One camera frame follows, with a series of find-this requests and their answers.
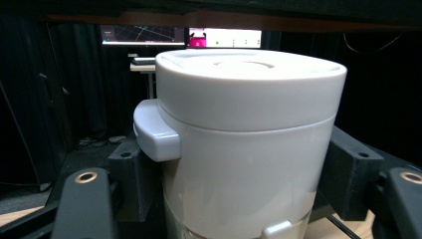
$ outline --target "cable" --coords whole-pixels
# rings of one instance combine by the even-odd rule
[[[344,224],[342,224],[337,218],[335,218],[332,215],[329,215],[326,219],[330,221],[332,224],[334,224],[338,229],[340,229],[344,234],[346,234],[351,239],[360,239],[358,235],[356,235],[354,232],[352,232],[348,227],[346,227]]]
[[[376,49],[375,51],[371,51],[371,52],[360,52],[360,51],[357,51],[357,50],[355,50],[354,48],[352,48],[349,44],[348,44],[348,42],[347,42],[347,39],[346,39],[346,37],[345,37],[345,33],[343,33],[343,39],[344,39],[344,43],[345,43],[345,45],[347,46],[347,48],[348,49],[350,49],[351,51],[353,51],[353,52],[355,52],[355,53],[357,53],[357,54],[372,54],[372,53],[376,53],[376,52],[379,52],[379,51],[382,51],[382,50],[384,50],[384,48],[386,48],[386,47],[388,47],[388,46],[390,46],[392,43],[394,43],[397,39],[399,39],[401,36],[403,35],[403,32],[401,32],[397,37],[395,37],[391,42],[389,42],[389,43],[387,43],[386,45],[384,45],[383,47],[380,47],[380,48],[378,48],[378,49]]]

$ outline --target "white desk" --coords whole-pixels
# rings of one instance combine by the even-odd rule
[[[141,74],[148,74],[148,98],[154,98],[154,84],[153,84],[153,75],[155,74],[155,65],[143,65],[143,66],[136,66],[134,64],[130,64],[130,71],[131,72],[140,72]]]

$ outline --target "white appliance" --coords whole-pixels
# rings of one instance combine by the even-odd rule
[[[166,52],[134,112],[168,238],[302,238],[346,68],[261,50]]]

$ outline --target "container lid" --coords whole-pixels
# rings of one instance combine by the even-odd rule
[[[335,116],[346,68],[261,50],[184,50],[156,57],[157,94],[171,116],[195,126],[261,131]]]

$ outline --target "computer screen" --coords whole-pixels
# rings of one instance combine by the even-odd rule
[[[258,30],[190,28],[188,48],[261,48]]]
[[[185,47],[185,29],[178,27],[101,25],[104,46]]]

